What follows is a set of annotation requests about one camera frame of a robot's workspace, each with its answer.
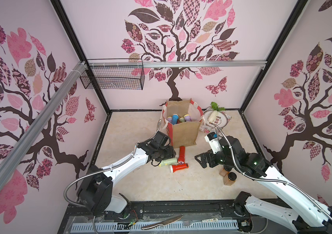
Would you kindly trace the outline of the blue flashlight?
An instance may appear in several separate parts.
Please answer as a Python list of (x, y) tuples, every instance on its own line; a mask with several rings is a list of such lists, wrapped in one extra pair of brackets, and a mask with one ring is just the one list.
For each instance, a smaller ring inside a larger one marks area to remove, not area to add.
[(178, 120), (179, 120), (179, 115), (178, 114), (174, 114), (173, 116), (172, 116), (172, 124), (173, 125), (176, 125), (177, 123), (178, 123)]

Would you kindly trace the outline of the brown jute tote bag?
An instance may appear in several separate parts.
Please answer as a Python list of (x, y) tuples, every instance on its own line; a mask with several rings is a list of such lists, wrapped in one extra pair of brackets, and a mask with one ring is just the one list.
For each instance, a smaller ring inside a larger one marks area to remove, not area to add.
[[(167, 118), (189, 116), (190, 121), (172, 124)], [(196, 144), (199, 128), (203, 121), (202, 108), (192, 99), (168, 101), (162, 108), (162, 129), (167, 131), (171, 145), (174, 148), (193, 146)]]

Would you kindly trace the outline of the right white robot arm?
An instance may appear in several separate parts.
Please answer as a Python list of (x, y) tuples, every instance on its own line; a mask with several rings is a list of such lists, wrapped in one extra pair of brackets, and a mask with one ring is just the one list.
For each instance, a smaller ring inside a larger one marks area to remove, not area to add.
[(195, 156), (203, 167), (222, 165), (271, 190), (287, 204), (282, 207), (240, 192), (232, 209), (238, 216), (259, 215), (276, 222), (296, 234), (332, 234), (332, 206), (312, 198), (284, 177), (266, 158), (247, 153), (238, 139), (225, 136), (219, 126), (205, 136), (210, 150)]

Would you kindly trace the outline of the red flashlight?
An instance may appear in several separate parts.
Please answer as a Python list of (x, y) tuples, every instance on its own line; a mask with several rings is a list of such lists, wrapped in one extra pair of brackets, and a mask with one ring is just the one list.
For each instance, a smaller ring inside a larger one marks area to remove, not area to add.
[(185, 163), (185, 164), (171, 165), (169, 168), (170, 168), (171, 173), (174, 173), (176, 171), (188, 169), (189, 166), (187, 163)]
[(179, 157), (178, 157), (178, 164), (185, 164), (185, 147), (179, 147)]

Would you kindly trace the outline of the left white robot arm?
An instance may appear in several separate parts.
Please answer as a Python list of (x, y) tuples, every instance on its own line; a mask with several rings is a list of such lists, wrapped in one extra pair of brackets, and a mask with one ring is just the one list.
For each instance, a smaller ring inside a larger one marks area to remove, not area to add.
[(131, 212), (131, 201), (123, 194), (118, 196), (112, 193), (115, 185), (147, 163), (159, 166), (162, 161), (175, 158), (176, 152), (171, 146), (171, 139), (162, 133), (161, 120), (158, 120), (155, 134), (135, 144), (134, 150), (119, 161), (102, 168), (96, 166), (87, 175), (71, 182), (64, 189), (64, 199), (69, 204), (83, 207), (93, 215), (104, 212), (118, 214), (120, 219), (125, 219)]

